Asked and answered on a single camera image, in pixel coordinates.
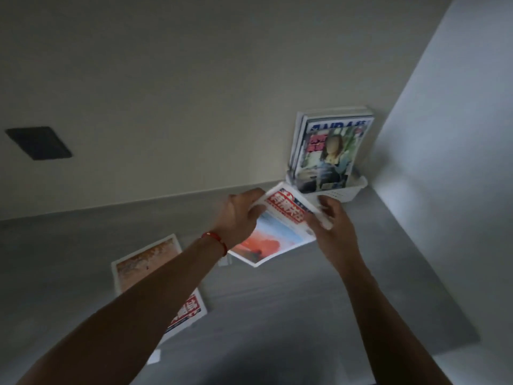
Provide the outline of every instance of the forearm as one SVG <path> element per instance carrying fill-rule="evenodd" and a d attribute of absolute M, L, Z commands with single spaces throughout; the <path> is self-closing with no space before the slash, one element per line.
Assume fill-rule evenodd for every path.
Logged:
<path fill-rule="evenodd" d="M 223 255 L 206 237 L 89 317 L 19 384 L 129 384 L 171 320 Z"/>
<path fill-rule="evenodd" d="M 380 291 L 361 258 L 339 269 L 372 371 L 380 385 L 450 384 L 427 350 Z"/>

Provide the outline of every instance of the ceiling vent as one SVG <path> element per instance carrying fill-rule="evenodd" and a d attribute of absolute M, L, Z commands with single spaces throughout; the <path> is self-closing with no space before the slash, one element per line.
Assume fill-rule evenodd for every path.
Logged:
<path fill-rule="evenodd" d="M 73 156 L 50 127 L 10 128 L 5 133 L 35 161 Z"/>

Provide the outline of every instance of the red bracelet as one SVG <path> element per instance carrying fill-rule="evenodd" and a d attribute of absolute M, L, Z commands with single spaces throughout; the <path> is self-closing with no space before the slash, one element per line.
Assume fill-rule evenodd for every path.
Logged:
<path fill-rule="evenodd" d="M 218 234 L 213 233 L 212 231 L 209 231 L 208 233 L 204 233 L 203 235 L 201 235 L 202 238 L 205 238 L 206 236 L 214 238 L 215 240 L 217 240 L 219 243 L 221 243 L 223 245 L 223 248 L 225 251 L 225 253 L 223 254 L 223 257 L 228 253 L 228 247 L 226 247 L 226 243 L 223 242 L 223 239 L 221 239 L 221 237 Z"/>

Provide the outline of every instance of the white plastic basket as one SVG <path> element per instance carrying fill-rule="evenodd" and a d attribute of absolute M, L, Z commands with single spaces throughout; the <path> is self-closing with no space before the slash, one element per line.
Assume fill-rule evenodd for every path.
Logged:
<path fill-rule="evenodd" d="M 348 203 L 356 197 L 360 190 L 368 185 L 368 181 L 367 178 L 365 178 L 363 175 L 360 175 L 360 172 L 356 168 L 353 168 L 351 177 L 349 178 L 347 184 L 348 186 L 342 189 L 323 190 L 320 192 L 303 194 L 303 196 L 313 205 L 319 205 L 317 196 L 322 194 L 333 197 L 334 199 L 339 200 L 341 203 Z"/>

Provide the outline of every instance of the tabloid newspaper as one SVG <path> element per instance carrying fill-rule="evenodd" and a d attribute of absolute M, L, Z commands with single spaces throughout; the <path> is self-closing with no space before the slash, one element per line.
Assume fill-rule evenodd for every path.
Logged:
<path fill-rule="evenodd" d="M 111 269 L 116 295 L 119 296 L 132 285 L 176 257 L 180 252 L 182 252 L 182 249 L 175 234 L 172 234 L 112 262 Z M 200 292 L 195 289 L 183 307 L 180 308 L 176 317 L 171 320 L 159 344 L 189 327 L 206 314 L 207 308 L 203 303 Z"/>
<path fill-rule="evenodd" d="M 343 188 L 356 152 L 374 117 L 331 117 L 307 120 L 293 170 L 301 193 Z"/>
<path fill-rule="evenodd" d="M 253 267 L 316 239 L 304 221 L 305 212 L 314 213 L 324 227 L 331 228 L 324 214 L 286 182 L 279 183 L 254 203 L 259 204 L 267 209 L 256 221 L 255 230 L 229 251 Z"/>

